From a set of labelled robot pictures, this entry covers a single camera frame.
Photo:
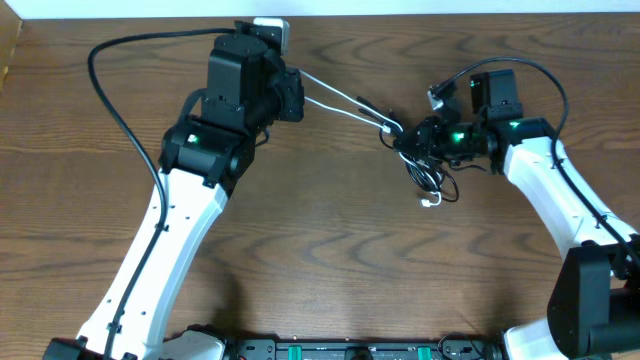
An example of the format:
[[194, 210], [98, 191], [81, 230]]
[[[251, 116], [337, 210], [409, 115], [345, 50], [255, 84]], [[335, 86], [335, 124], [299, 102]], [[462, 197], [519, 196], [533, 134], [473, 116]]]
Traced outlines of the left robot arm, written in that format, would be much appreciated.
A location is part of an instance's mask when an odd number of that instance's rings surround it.
[[221, 359], [223, 339], [167, 324], [198, 248], [275, 121], [304, 115], [300, 72], [288, 67], [280, 18], [214, 30], [207, 83], [185, 100], [147, 167], [155, 187], [142, 224], [94, 313], [74, 339], [51, 340], [48, 359]]

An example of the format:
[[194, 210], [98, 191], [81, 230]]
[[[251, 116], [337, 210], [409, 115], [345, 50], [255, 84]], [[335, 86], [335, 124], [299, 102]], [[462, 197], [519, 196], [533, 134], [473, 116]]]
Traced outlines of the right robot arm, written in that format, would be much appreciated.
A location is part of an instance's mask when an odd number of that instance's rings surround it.
[[581, 177], [557, 130], [527, 118], [510, 69], [470, 78], [472, 112], [453, 106], [453, 81], [428, 93], [434, 116], [400, 134], [394, 149], [414, 181], [439, 193], [453, 169], [488, 157], [535, 209], [563, 259], [543, 319], [506, 330], [506, 359], [588, 359], [639, 347], [639, 235]]

